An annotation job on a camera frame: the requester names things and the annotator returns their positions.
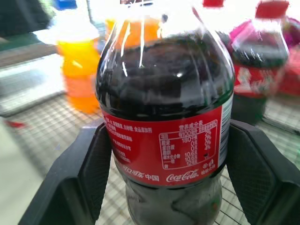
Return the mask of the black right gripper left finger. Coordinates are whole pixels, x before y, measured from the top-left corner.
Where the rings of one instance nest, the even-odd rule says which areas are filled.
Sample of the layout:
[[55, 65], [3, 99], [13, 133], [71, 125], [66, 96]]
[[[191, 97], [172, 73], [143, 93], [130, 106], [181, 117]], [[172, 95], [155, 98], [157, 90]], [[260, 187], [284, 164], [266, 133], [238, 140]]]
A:
[[18, 225], [95, 225], [110, 163], [105, 123], [93, 121], [54, 161]]

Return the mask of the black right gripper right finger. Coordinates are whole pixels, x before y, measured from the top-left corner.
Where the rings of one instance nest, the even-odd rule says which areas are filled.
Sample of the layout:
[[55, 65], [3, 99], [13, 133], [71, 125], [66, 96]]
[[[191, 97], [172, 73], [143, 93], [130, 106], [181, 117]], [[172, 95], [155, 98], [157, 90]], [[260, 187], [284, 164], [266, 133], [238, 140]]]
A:
[[232, 120], [226, 165], [250, 225], [300, 225], [300, 170], [263, 131]]

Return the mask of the cola bottle with red label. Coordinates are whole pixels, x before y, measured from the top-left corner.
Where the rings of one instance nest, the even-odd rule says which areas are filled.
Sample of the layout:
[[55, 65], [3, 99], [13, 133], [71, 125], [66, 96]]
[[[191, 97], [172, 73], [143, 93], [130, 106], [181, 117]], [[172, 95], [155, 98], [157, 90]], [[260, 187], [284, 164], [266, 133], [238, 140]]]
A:
[[277, 92], [289, 55], [282, 32], [288, 6], [287, 0], [262, 0], [254, 19], [230, 34], [234, 120], [255, 125], [262, 120], [267, 99]]
[[136, 225], [213, 225], [222, 202], [234, 69], [197, 5], [121, 4], [113, 18], [162, 22], [162, 39], [104, 47], [96, 93]]

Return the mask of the orange soda bottle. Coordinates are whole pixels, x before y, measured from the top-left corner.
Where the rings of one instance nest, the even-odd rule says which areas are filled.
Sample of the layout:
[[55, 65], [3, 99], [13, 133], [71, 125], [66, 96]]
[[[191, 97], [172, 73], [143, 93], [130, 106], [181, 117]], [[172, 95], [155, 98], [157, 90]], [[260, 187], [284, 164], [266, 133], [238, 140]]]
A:
[[80, 14], [76, 0], [52, 0], [57, 51], [63, 57], [61, 72], [68, 102], [86, 114], [98, 110], [95, 95], [96, 71], [100, 55], [96, 49], [99, 32], [89, 17]]
[[162, 39], [161, 25], [162, 22], [159, 19], [149, 16], [145, 19], [125, 21], [113, 17], [107, 18], [105, 20], [105, 46], [127, 50], [138, 48], [141, 44], [152, 44]]

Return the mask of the pink snack bag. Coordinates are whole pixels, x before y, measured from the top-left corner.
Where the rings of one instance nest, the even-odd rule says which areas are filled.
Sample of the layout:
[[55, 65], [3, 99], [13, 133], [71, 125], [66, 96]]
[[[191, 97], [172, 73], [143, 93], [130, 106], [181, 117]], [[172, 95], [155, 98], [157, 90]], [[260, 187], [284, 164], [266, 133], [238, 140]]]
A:
[[300, 71], [300, 52], [287, 46], [284, 19], [256, 17], [230, 32], [236, 95], [266, 98], [280, 88], [287, 73]]

